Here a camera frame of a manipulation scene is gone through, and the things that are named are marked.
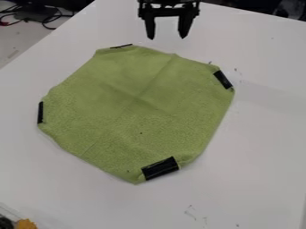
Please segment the green cloth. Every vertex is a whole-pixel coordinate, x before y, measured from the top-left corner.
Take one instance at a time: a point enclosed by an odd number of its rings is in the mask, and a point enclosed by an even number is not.
[[[126,181],[169,157],[179,167],[208,145],[234,97],[219,68],[144,47],[98,50],[43,97],[39,128],[64,150]]]

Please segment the table surface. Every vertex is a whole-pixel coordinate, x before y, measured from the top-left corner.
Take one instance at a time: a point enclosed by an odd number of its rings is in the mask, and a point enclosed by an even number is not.
[[[40,228],[302,228],[306,23],[202,4],[188,38],[137,1],[91,4],[0,72],[0,201]],[[132,185],[61,150],[37,127],[39,100],[95,50],[133,43],[221,67],[236,95],[205,152]]]

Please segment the floor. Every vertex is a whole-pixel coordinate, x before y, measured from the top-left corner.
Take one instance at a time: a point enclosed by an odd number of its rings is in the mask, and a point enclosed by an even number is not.
[[[0,11],[14,5],[11,2],[0,0]],[[50,27],[58,27],[67,21],[61,18],[48,24]],[[13,22],[13,17],[7,17],[3,21]],[[0,26],[0,69],[10,63],[18,55],[35,45],[52,30],[45,29],[40,23],[22,21],[12,26]]]

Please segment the white tabletop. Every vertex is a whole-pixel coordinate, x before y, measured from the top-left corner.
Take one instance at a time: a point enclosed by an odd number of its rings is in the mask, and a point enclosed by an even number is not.
[[[306,23],[202,4],[188,38],[176,27],[177,19],[157,20],[150,41],[137,1],[104,0],[6,65],[0,202],[44,228],[302,228]],[[38,102],[51,87],[96,49],[128,43],[211,61],[236,88],[196,162],[140,185],[66,153],[36,125]]]

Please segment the black cable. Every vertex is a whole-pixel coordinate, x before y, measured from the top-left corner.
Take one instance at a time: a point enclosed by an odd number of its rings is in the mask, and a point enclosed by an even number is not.
[[[7,9],[3,11],[0,11],[0,13],[14,13],[14,12],[18,12],[20,9],[21,9],[21,6],[16,4],[11,7],[8,7]]]
[[[1,17],[0,17],[0,25],[2,25],[2,26],[10,26],[10,25],[14,25],[14,24],[17,24],[17,23],[21,22],[22,20],[14,21],[14,22],[11,22],[11,23],[9,23],[9,22],[3,22],[3,21],[2,21],[2,19],[3,19],[4,17],[12,16],[12,15],[15,15],[15,14],[16,14],[16,13],[8,13],[8,14],[6,14],[6,15],[1,16]]]
[[[48,30],[56,30],[57,28],[53,28],[53,27],[48,27],[46,24],[52,22],[52,21],[55,21],[61,17],[73,17],[74,16],[74,12],[72,12],[71,15],[66,15],[66,14],[63,14],[57,7],[56,7],[57,11],[60,13],[59,15],[53,15],[53,16],[50,16],[50,17],[47,17],[45,18],[45,20],[43,20],[41,22],[41,24],[43,25],[44,28],[48,29]]]
[[[11,23],[2,21],[2,19],[4,17],[15,15],[16,12],[18,12],[21,8],[22,8],[22,6],[16,4],[16,5],[13,5],[13,6],[7,8],[7,9],[1,11],[0,13],[7,13],[7,14],[5,14],[5,15],[0,17],[0,26],[10,26],[10,25],[17,24],[17,23],[19,23],[21,21],[28,22],[27,19],[18,20],[18,21],[14,21],[14,22],[11,22]],[[57,20],[57,19],[59,19],[61,17],[73,17],[74,16],[74,12],[72,12],[72,14],[63,14],[60,11],[60,9],[58,9],[57,7],[55,7],[55,9],[59,13],[58,15],[52,15],[52,16],[46,17],[45,20],[43,20],[41,22],[42,26],[44,28],[48,29],[48,30],[55,30],[55,29],[57,29],[57,28],[53,28],[53,27],[48,27],[47,26],[48,23],[50,23],[52,21],[55,21],[55,20]]]

